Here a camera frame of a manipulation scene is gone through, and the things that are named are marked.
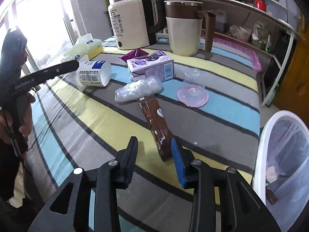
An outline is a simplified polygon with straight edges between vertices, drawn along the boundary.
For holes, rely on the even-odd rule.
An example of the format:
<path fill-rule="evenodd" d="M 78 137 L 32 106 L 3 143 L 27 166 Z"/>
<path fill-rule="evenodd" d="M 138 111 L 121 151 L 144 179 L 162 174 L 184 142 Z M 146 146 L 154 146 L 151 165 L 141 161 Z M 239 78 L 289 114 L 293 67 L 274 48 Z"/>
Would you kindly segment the person's left hand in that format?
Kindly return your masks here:
<path fill-rule="evenodd" d="M 26 138 L 30 135 L 32 130 L 32 107 L 31 104 L 36 101 L 36 99 L 30 94 L 27 93 L 27 105 L 25 108 L 25 115 L 24 115 L 24 121 L 23 124 L 19 127 L 19 132 Z M 6 129 L 6 122 L 4 115 L 6 115 L 7 123 L 9 126 L 13 124 L 12 117 L 8 111 L 3 111 L 1 109 L 1 140 L 4 141 L 4 143 L 9 144 L 10 138 L 8 136 L 8 131 Z"/>

